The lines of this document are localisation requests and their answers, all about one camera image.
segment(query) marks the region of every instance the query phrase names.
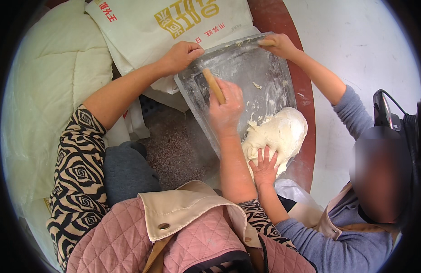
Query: metal button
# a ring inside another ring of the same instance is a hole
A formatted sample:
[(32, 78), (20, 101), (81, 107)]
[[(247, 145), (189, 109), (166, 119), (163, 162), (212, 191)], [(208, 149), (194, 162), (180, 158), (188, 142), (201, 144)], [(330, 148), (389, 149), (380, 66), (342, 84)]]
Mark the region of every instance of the metal button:
[(162, 223), (162, 224), (157, 226), (157, 228), (160, 229), (160, 230), (164, 230), (164, 229), (167, 229), (169, 227), (170, 227), (170, 225), (167, 224), (167, 223)]

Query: blue long-sleeve shirt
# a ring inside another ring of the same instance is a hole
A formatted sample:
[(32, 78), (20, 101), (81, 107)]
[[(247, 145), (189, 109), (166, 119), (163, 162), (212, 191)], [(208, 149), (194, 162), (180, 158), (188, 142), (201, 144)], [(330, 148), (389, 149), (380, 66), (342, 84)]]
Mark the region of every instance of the blue long-sleeve shirt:
[[(347, 86), (339, 103), (333, 107), (354, 139), (370, 127), (373, 120), (358, 94)], [(366, 223), (358, 214), (358, 197), (351, 190), (329, 212), (335, 226)], [(306, 228), (291, 218), (276, 225), (282, 236), (290, 238), (302, 255), (317, 266), (318, 272), (376, 272), (393, 249), (388, 232), (342, 232), (335, 241), (321, 232)]]

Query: woman's hand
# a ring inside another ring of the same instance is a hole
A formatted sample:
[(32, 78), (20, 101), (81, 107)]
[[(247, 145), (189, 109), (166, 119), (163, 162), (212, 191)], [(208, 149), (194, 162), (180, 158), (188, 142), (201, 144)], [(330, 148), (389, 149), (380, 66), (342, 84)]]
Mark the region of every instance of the woman's hand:
[(293, 42), (285, 34), (271, 34), (264, 38), (264, 40), (273, 40), (276, 42), (275, 46), (263, 46), (263, 49), (277, 55), (281, 58), (292, 60), (301, 50), (297, 49)]
[(204, 49), (197, 43), (180, 41), (156, 62), (161, 69), (162, 77), (179, 73), (188, 67), (196, 58), (203, 55)]
[(262, 149), (258, 149), (258, 165), (256, 166), (253, 161), (249, 161), (251, 170), (253, 171), (253, 179), (255, 180), (258, 190), (266, 185), (273, 186), (276, 180), (277, 170), (279, 165), (274, 166), (277, 161), (277, 151), (274, 153), (271, 160), (269, 159), (269, 147), (265, 146), (264, 156), (262, 159)]
[(234, 83), (215, 79), (226, 98), (226, 103), (220, 104), (213, 91), (209, 89), (209, 116), (212, 128), (219, 139), (238, 136), (238, 123), (244, 110), (242, 90)]

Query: pink quilted vest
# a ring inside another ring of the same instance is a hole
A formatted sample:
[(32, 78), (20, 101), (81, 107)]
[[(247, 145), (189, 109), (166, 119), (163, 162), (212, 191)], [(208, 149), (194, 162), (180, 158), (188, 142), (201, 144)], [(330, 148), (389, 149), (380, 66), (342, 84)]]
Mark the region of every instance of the pink quilted vest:
[[(302, 255), (266, 236), (261, 238), (266, 245), (270, 272), (315, 272)], [(181, 273), (230, 251), (246, 251), (225, 221), (221, 206), (182, 228), (165, 248), (164, 273)], [(151, 251), (142, 199), (128, 199), (115, 204), (98, 226), (77, 243), (66, 272), (142, 272)]]

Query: gray pants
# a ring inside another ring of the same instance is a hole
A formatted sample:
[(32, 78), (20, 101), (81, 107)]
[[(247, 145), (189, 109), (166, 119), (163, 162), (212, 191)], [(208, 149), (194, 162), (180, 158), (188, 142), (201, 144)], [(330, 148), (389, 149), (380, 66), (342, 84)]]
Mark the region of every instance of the gray pants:
[(103, 172), (109, 207), (139, 193), (162, 191), (158, 174), (139, 150), (140, 144), (132, 141), (106, 149)]

